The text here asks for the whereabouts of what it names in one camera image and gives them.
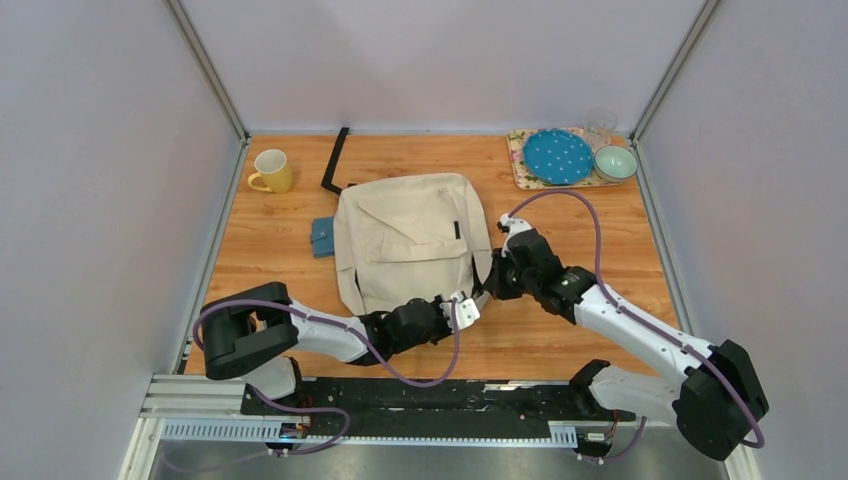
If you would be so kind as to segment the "beige canvas backpack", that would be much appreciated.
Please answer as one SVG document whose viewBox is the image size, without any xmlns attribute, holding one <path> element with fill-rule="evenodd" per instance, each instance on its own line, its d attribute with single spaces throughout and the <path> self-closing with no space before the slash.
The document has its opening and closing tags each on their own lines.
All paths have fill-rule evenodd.
<svg viewBox="0 0 848 480">
<path fill-rule="evenodd" d="M 483 307 L 492 246 L 472 183 L 435 173 L 341 188 L 333 178 L 348 132 L 339 131 L 321 181 L 338 196 L 332 238 L 342 303 L 363 315 L 460 291 Z"/>
</svg>

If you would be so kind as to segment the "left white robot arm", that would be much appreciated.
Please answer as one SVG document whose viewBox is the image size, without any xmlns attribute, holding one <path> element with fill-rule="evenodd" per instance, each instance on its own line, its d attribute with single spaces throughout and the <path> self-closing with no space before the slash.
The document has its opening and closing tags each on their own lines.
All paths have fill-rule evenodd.
<svg viewBox="0 0 848 480">
<path fill-rule="evenodd" d="M 391 311 L 340 317 L 293 300 L 269 282 L 205 305 L 192 327 L 211 380 L 241 379 L 283 415 L 304 405 L 301 372 L 288 352 L 317 353 L 354 366 L 387 365 L 395 355 L 457 337 L 467 296 L 414 298 Z"/>
</svg>

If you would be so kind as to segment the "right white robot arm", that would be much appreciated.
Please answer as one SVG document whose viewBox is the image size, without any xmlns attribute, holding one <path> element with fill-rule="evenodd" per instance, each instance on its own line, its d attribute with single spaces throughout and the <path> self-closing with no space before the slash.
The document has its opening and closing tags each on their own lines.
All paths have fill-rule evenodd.
<svg viewBox="0 0 848 480">
<path fill-rule="evenodd" d="M 748 352 L 679 331 L 628 302 L 597 276 L 564 266 L 527 222 L 500 221 L 486 290 L 498 300 L 530 296 L 548 313 L 592 330 L 656 371 L 646 376 L 593 360 L 574 377 L 570 404 L 582 418 L 632 412 L 678 429 L 699 453 L 723 461 L 759 429 L 769 405 Z"/>
</svg>

